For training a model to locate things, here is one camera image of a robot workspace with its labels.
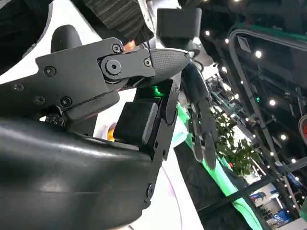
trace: green leaves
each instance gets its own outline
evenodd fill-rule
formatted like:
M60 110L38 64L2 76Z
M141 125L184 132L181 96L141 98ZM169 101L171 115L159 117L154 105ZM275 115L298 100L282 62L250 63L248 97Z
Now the green leaves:
M233 130L233 127L236 126L235 121L223 115L216 116L215 121L219 135L219 141L215 144L217 154L232 163L232 169L238 175L250 174L252 159L259 160L257 151L245 139L239 140L237 146L235 146Z

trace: green led light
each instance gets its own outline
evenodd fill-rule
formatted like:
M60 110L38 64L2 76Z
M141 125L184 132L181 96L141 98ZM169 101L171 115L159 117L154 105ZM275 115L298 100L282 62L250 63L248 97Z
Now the green led light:
M159 91L158 86L153 86L152 89L153 89L154 95L156 97L163 97L164 96L164 93Z

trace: textured fingertip pad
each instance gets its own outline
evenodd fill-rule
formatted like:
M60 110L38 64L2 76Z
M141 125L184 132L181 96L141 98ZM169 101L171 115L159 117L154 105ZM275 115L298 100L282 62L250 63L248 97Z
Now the textured fingertip pad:
M190 59L188 53L180 50L153 49L150 54L156 74L150 80L151 85L173 77L187 66Z

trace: black plastic housing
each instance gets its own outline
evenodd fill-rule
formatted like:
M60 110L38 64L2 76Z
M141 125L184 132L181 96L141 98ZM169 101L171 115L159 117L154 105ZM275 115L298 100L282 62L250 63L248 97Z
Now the black plastic housing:
M1 118L0 229L104 230L138 219L151 159L106 143Z

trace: robotic arm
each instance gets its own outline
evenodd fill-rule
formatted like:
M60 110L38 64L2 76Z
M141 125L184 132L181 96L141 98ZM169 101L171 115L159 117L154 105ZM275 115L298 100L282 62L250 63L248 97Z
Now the robotic arm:
M53 42L58 31L71 28L58 28ZM53 51L36 59L36 74L0 85L0 229L127 225L150 205L177 117L179 88L170 78L189 55L123 53L115 38ZM129 88L137 93L124 106L116 142L71 131Z

